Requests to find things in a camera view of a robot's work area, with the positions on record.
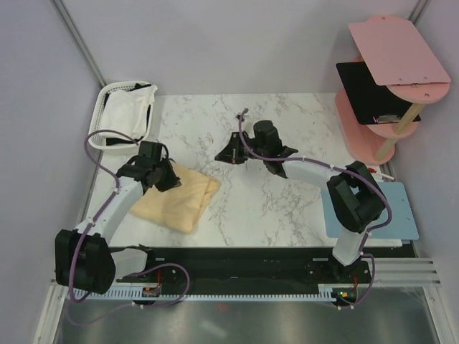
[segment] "red wire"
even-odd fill
[[[353,292],[355,289],[357,289],[357,285],[359,284],[359,281],[357,280],[357,276],[354,275],[354,286],[352,287],[351,292]]]

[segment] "white wall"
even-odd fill
[[[30,343],[93,167],[98,87],[48,0],[0,3],[0,338]]]
[[[160,94],[333,92],[349,22],[416,0],[64,0],[108,82]]]
[[[394,157],[397,177],[407,186],[420,251],[432,257],[459,324],[459,1],[437,0],[418,29],[443,63],[453,83],[440,102],[428,105],[410,137],[399,141]]]

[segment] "folded cloth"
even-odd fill
[[[155,85],[132,91],[118,90],[110,93],[102,116],[100,129],[111,129],[139,139],[147,131],[148,106],[154,102]],[[124,138],[115,133],[101,133],[106,138]]]
[[[149,189],[130,212],[170,229],[191,233],[218,191],[220,182],[212,177],[171,162],[181,186],[165,192]]]

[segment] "white marble surface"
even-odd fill
[[[331,247],[326,236],[319,188],[285,180],[260,161],[231,166],[214,161],[237,130],[236,114],[247,120],[272,120],[285,145],[308,157],[345,165],[354,161],[344,145],[334,94],[182,95],[157,97],[153,138],[166,144],[178,163],[222,182],[197,228],[182,234],[128,214],[111,246],[159,247]],[[104,154],[116,171],[129,156]],[[97,209],[112,180],[99,172],[90,202]],[[373,239],[369,246],[400,246],[400,240]]]

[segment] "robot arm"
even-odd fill
[[[59,232],[55,239],[57,283],[68,285],[75,247],[84,230],[91,224],[93,227],[78,252],[74,279],[76,288],[103,294],[113,280],[144,270],[147,253],[142,248],[126,248],[111,253],[108,247],[129,209],[149,188],[155,186],[162,192],[181,185],[168,157],[161,159],[162,148],[161,143],[143,141],[138,155],[132,157],[116,173],[120,185],[118,189],[113,187],[110,194],[116,191],[117,195],[103,209],[97,221],[89,216],[73,231],[63,229]]]
[[[250,138],[246,132],[242,135],[252,151],[259,156],[287,158],[297,155],[301,158],[296,154],[298,150],[282,144],[278,130],[270,120],[255,123],[253,129],[254,138]],[[231,164],[241,164],[249,158],[255,157],[247,152],[238,132],[231,134],[228,145],[215,156],[216,161]],[[366,228],[371,222],[377,220],[384,210],[382,200],[362,181],[346,173],[303,161],[263,161],[263,163],[272,174],[305,181],[330,193],[336,217],[343,226],[333,248],[333,256],[344,266],[355,262],[360,255]],[[381,191],[363,163],[354,161],[346,169],[365,178]]]

